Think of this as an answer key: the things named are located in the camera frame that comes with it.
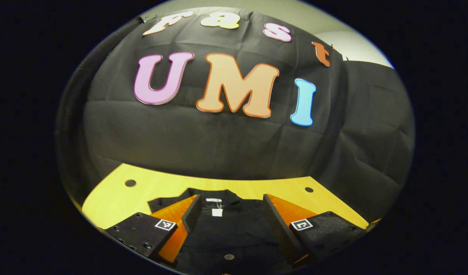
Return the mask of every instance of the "white wall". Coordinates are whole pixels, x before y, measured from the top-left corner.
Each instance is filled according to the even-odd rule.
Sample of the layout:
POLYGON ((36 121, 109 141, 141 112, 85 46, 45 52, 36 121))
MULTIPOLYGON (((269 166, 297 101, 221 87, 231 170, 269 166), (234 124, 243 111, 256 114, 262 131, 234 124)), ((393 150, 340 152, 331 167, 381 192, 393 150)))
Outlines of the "white wall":
POLYGON ((334 49, 350 61, 368 61, 392 68, 380 50, 356 30, 298 0, 170 0, 151 11, 162 16, 177 10, 209 6, 244 8, 283 20, 333 44, 334 49))

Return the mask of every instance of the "clothing tag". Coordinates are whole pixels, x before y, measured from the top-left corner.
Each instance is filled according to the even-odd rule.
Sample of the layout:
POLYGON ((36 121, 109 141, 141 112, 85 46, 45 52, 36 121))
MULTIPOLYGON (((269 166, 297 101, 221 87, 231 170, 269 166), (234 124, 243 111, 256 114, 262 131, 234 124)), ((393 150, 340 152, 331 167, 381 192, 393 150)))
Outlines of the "clothing tag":
POLYGON ((212 209, 213 217, 222 217, 222 209, 212 209))

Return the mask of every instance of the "yellow table surface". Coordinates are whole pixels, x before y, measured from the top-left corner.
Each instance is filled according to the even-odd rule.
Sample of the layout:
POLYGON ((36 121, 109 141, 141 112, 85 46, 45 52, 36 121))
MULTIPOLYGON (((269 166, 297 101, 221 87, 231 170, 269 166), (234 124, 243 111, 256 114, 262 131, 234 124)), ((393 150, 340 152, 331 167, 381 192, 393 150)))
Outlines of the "yellow table surface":
POLYGON ((360 228, 368 226, 368 222, 356 211, 310 176, 232 181, 174 175, 128 164, 121 164, 93 189, 83 203, 82 212, 95 226, 109 228, 136 212, 151 214, 148 201, 178 197, 187 188, 206 191, 228 189, 242 199, 262 200, 264 194, 270 194, 316 214, 333 211, 360 228), (127 187, 125 182, 128 180, 135 180, 136 184, 127 187), (314 192, 307 192, 306 187, 314 192))

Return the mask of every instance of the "letter i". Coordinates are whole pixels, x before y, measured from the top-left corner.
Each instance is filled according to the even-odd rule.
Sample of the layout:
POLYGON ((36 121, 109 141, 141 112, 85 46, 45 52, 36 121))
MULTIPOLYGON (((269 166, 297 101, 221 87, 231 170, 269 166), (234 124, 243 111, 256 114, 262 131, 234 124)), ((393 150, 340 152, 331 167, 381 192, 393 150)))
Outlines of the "letter i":
POLYGON ((295 79, 295 85, 299 88, 299 98, 297 99, 297 109, 290 116, 290 120, 297 125, 309 127, 313 122, 310 113, 316 86, 302 78, 295 79))

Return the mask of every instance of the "pink letter u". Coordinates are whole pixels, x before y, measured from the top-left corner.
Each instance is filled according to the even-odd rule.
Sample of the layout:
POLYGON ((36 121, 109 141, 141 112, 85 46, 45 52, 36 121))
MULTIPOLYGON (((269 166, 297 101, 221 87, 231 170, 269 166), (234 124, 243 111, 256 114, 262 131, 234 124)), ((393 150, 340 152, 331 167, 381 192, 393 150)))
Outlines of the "pink letter u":
POLYGON ((163 57, 159 54, 148 55, 139 60, 139 70, 137 71, 136 82, 134 84, 134 94, 138 101, 149 105, 164 104, 173 99, 180 89, 180 82, 187 62, 194 58, 191 52, 177 52, 169 56, 171 68, 168 79, 162 89, 152 89, 150 86, 154 66, 163 57))

